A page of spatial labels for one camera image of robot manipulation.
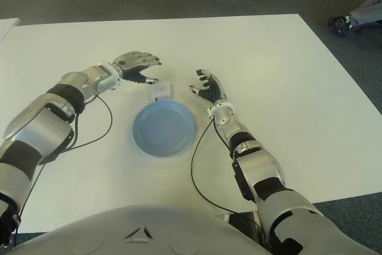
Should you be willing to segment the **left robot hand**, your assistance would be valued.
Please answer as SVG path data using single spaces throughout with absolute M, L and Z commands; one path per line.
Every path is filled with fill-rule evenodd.
M 112 62 L 112 66 L 118 71 L 122 79 L 137 84 L 149 85 L 157 84 L 159 80 L 144 76 L 142 71 L 161 64 L 157 56 L 139 51 L 132 51 L 120 55 Z

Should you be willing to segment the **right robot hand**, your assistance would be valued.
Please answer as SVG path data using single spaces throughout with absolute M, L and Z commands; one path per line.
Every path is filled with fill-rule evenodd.
M 199 80 L 203 83 L 203 88 L 197 88 L 190 85 L 189 88 L 193 94 L 196 94 L 214 105 L 216 103 L 227 101 L 223 86 L 214 74 L 206 69 L 198 69 L 196 74 L 199 76 Z

